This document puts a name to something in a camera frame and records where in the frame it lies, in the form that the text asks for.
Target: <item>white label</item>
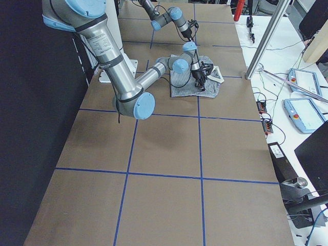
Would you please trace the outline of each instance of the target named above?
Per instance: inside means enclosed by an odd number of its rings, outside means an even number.
[[[281,152],[281,150],[279,149],[279,147],[277,145],[271,145],[270,148],[276,158],[284,157],[283,153]]]
[[[105,33],[88,39],[88,42],[96,56],[104,55],[106,51],[112,48],[112,45]]]

